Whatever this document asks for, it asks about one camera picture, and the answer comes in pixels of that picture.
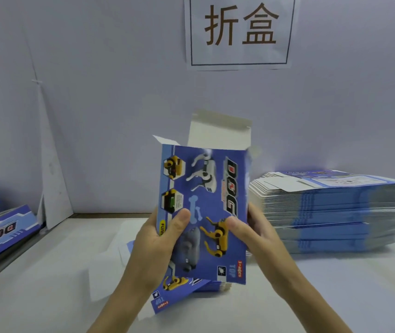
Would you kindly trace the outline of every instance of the chinese characters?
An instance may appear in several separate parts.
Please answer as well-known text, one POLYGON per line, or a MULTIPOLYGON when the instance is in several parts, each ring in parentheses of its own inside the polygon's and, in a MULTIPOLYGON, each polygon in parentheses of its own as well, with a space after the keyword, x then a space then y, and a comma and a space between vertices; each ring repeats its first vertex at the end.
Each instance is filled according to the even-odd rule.
MULTIPOLYGON (((205 15, 205 18, 210 20, 210 25, 205 28, 206 32, 210 32, 210 40, 207 41, 207 45, 214 43, 214 30, 217 27, 219 27, 219 36, 216 45, 218 46, 221 43, 226 23, 228 23, 228 45, 233 45, 233 25, 234 23, 238 23, 239 20, 236 18, 226 18, 226 12, 235 9, 237 9, 236 5, 221 8, 221 15, 219 16, 214 13, 214 5, 210 6, 210 15, 205 15)), ((252 31, 247 32, 247 38, 242 44, 275 44, 273 31, 270 30, 272 27, 271 19, 278 19, 279 15, 273 14, 265 7, 264 3, 261 3, 255 11, 245 16, 244 20, 247 21, 253 16, 255 19, 250 21, 250 30, 252 31)))

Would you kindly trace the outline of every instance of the paper sign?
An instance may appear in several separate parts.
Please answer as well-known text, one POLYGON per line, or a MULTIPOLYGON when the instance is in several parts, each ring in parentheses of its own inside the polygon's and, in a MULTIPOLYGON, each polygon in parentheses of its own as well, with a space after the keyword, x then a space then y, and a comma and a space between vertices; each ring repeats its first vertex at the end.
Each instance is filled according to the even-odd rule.
POLYGON ((185 0, 189 70, 281 69, 299 0, 185 0))

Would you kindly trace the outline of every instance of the white table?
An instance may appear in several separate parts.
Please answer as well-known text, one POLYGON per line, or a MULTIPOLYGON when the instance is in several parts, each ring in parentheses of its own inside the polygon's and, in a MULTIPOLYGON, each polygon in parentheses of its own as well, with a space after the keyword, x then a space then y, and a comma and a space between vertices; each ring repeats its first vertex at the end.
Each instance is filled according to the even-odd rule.
MULTIPOLYGON (((122 222, 139 223, 67 219, 3 270, 0 333, 85 332, 106 302, 90 302, 88 263, 108 248, 122 222)), ((343 257, 395 289, 395 244, 379 253, 343 257)), ((226 294, 194 294, 134 323, 130 332, 304 332, 255 264, 248 265, 247 274, 246 286, 233 285, 226 294)))

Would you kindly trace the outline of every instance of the forearm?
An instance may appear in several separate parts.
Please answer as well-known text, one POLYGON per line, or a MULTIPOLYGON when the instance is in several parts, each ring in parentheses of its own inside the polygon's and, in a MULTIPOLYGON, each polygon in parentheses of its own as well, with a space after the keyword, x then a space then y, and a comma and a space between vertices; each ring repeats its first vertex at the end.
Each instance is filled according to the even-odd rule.
POLYGON ((125 333, 149 296, 122 280, 87 333, 125 333))
POLYGON ((307 333, 352 333, 339 315, 305 277, 295 282, 284 300, 307 333))

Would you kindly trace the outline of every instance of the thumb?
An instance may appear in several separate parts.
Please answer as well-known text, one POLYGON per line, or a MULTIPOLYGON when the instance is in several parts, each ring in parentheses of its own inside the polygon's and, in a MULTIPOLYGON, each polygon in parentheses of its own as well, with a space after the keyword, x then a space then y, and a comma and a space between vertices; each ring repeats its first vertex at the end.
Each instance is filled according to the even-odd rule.
POLYGON ((161 238, 167 241, 168 245, 174 246, 179 236, 190 222, 190 211, 188 209, 181 209, 177 215, 168 224, 167 230, 161 238))
POLYGON ((234 216, 230 216, 225 220, 225 222, 228 225, 228 229, 237 238, 243 241, 249 247, 250 251, 257 248, 261 236, 256 234, 256 232, 247 223, 242 222, 234 216))

